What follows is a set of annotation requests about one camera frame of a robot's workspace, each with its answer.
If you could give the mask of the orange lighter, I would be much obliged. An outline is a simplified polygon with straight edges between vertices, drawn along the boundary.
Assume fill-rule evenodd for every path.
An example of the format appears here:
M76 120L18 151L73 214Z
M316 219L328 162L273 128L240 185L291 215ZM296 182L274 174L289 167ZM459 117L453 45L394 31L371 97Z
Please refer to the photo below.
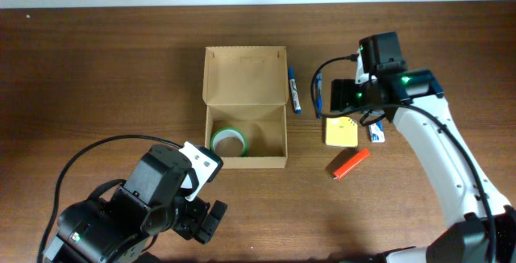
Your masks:
M344 162L339 168L333 172L333 178L335 180L342 179L348 173L350 173L357 165L370 156L370 151L362 149L357 152L353 157Z

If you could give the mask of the green tape roll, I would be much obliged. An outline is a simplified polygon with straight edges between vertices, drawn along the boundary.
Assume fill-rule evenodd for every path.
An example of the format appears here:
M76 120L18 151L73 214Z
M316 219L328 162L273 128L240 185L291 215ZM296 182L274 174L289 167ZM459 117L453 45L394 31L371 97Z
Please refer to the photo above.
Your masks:
M244 157L247 154L248 142L239 129L225 127L212 135L210 150L220 157Z

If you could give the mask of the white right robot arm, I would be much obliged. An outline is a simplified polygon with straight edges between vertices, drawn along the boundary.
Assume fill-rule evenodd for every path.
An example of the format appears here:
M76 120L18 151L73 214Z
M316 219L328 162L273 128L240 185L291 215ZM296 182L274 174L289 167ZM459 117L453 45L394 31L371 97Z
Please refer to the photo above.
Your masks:
M362 262L513 262L515 209L487 178L461 137L443 88L428 69L370 79L335 79L331 111L382 110L414 150L438 196L446 231L427 247Z

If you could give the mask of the blue whiteboard marker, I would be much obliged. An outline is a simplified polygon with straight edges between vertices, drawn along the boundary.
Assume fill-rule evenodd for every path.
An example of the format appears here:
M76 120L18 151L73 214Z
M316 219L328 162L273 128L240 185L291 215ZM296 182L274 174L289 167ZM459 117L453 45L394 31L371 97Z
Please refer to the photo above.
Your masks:
M293 111L295 114L300 115L302 113L302 108L301 108L300 100L298 97L298 89L297 89L297 84L295 81L294 69L292 66L288 67L288 77L289 77L289 88L290 88L291 98L292 98L292 102L293 102Z

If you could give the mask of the blue ballpoint pen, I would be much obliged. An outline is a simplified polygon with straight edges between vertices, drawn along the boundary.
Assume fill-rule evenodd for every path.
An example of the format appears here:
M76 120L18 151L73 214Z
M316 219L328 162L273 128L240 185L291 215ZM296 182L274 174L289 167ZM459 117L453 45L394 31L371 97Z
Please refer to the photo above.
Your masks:
M322 74L318 73L316 75L316 79L315 79L315 97L316 97L316 110L317 110L316 118L317 119L321 118L320 112L322 111L322 108L323 108L321 91L322 91Z

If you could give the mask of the yellow sticky note pad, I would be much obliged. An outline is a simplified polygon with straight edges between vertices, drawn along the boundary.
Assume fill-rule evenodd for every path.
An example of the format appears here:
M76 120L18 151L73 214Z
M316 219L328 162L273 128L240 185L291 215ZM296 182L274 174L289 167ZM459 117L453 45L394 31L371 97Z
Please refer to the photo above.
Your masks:
M358 145L358 124L350 117L326 118L325 144L354 148Z

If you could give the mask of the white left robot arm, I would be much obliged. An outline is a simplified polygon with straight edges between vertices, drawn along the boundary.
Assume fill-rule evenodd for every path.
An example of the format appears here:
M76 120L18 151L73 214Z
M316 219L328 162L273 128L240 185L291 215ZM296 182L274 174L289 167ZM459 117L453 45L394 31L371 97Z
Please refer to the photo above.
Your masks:
M177 191L172 200L151 205L138 192L116 179L98 186L89 197L67 207L58 219L58 230L40 251L38 262L157 262L148 253L157 237L168 230L185 240L210 242L227 211L195 198L188 201Z

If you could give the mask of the small white blue box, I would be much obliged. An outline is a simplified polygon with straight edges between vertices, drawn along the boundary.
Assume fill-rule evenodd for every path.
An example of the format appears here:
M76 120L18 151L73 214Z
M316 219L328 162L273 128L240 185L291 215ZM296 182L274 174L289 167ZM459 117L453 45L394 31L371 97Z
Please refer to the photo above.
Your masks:
M369 138L372 143L384 143L385 133L382 122L378 121L374 124L368 125Z

